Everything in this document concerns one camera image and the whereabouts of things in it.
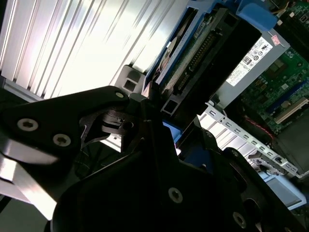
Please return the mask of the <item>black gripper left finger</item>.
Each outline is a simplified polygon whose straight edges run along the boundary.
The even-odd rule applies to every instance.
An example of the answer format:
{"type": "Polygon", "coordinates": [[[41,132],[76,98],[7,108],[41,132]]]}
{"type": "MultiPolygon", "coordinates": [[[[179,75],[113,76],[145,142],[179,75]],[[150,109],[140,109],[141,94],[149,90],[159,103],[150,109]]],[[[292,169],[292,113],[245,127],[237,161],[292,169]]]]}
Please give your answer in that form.
{"type": "Polygon", "coordinates": [[[113,86],[8,107],[0,114],[0,152],[9,161],[13,184],[53,217],[62,195],[78,183],[68,186],[66,181],[80,150],[119,134],[120,160],[145,113],[162,119],[151,100],[128,96],[113,86]]]}

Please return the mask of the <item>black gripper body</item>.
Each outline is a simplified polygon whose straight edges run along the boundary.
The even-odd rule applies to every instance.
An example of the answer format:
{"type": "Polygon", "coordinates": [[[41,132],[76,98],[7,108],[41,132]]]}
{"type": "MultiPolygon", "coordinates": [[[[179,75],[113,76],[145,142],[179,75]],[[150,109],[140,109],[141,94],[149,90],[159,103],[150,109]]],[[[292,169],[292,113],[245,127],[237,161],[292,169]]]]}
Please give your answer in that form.
{"type": "Polygon", "coordinates": [[[53,232],[222,232],[236,227],[236,180],[203,133],[178,159],[159,114],[145,113],[125,156],[70,187],[51,221],[53,232]]]}

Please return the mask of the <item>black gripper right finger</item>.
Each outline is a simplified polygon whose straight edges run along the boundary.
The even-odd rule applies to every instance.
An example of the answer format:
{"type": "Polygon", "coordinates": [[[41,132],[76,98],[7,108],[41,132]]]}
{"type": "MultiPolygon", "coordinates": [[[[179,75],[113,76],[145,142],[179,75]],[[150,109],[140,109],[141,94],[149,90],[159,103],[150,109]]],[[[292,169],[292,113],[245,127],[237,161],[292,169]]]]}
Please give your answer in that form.
{"type": "Polygon", "coordinates": [[[298,232],[300,223],[235,149],[221,150],[215,137],[193,120],[214,178],[219,215],[228,232],[298,232]]]}

